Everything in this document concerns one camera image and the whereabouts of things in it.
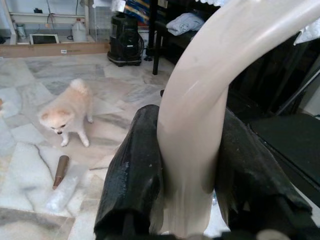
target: folded blue cloth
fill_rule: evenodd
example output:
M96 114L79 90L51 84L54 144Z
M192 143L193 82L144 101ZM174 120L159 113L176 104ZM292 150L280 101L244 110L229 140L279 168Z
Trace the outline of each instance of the folded blue cloth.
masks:
M183 13L166 25L168 32L178 36L188 31L198 31L205 23L193 13Z

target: black vacuum cleaner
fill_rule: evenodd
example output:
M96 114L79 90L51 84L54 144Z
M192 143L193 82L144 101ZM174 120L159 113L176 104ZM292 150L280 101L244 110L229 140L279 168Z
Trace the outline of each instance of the black vacuum cleaner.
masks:
M108 59L118 67L139 66L143 50L144 40L138 33L137 19L123 12L112 16Z

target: brown cylindrical object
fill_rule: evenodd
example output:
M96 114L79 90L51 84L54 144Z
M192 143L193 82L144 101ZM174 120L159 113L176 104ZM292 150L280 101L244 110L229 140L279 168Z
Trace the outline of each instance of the brown cylindrical object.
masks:
M54 183L53 183L53 187L52 187L53 190L55 190L59 186L61 181L64 179L64 177L66 175L67 168L68 168L68 163L69 163L68 156L62 155L59 158L59 163L58 163L58 167L56 168Z

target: dog's tail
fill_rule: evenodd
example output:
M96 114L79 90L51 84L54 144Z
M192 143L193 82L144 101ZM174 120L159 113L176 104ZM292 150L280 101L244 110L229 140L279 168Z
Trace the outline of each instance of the dog's tail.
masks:
M72 80L72 82L70 83L70 87L83 95L90 94L90 89L89 89L88 85L81 78L77 78L75 80Z

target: dog's face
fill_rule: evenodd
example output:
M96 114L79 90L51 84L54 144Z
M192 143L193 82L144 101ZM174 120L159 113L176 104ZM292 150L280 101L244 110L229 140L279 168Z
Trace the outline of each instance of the dog's face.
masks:
M71 124L74 117L75 115L67 109L54 108L41 112L39 121L42 125L60 135Z

